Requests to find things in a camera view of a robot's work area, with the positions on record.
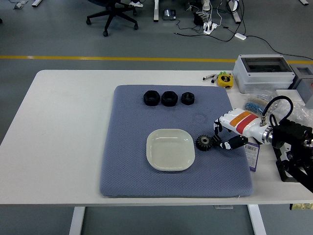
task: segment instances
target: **white adapter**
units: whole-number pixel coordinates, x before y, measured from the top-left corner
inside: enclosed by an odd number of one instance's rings
[[[236,37],[236,38],[239,38],[239,39],[241,39],[241,40],[246,39],[246,36],[245,36],[245,35],[242,35],[242,34],[240,34],[240,33],[236,33],[236,34],[235,34],[235,37]]]

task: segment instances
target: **white table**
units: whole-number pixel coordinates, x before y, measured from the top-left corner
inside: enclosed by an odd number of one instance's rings
[[[262,145],[254,194],[242,198],[107,198],[99,192],[112,95],[125,84],[200,85],[214,71],[44,70],[27,92],[0,146],[0,205],[237,205],[311,203],[313,193],[280,180]],[[245,95],[227,91],[233,107]]]

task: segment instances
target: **black nut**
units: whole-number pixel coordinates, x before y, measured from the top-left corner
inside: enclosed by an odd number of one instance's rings
[[[147,91],[143,95],[143,101],[148,106],[156,106],[160,102],[160,95],[157,91]]]
[[[167,107],[175,106],[177,101],[178,101],[178,95],[172,91],[164,92],[161,97],[162,104]]]
[[[181,102],[185,105],[191,105],[195,102],[195,95],[190,92],[185,92],[181,95]]]

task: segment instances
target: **table leg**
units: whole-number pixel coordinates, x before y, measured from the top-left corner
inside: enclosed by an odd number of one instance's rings
[[[259,205],[248,205],[248,210],[251,218],[255,235],[266,235],[263,220],[261,217]]]
[[[154,22],[158,22],[158,1],[159,0],[155,0],[155,14],[153,17]]]
[[[84,221],[85,207],[75,207],[69,235],[80,235]]]
[[[234,10],[236,10],[238,3],[237,3],[237,1],[234,1],[234,2],[233,1],[229,1],[228,5],[230,7],[230,10],[234,11]],[[241,19],[240,19],[239,15],[238,15],[238,12],[233,13],[233,17],[234,17],[234,20],[235,20],[235,22],[237,24],[239,24],[241,22]]]

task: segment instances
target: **yellow tape measure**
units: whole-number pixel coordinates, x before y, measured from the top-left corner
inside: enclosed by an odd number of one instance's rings
[[[217,85],[220,87],[224,87],[226,89],[230,89],[233,87],[234,77],[226,72],[220,72],[217,78]]]

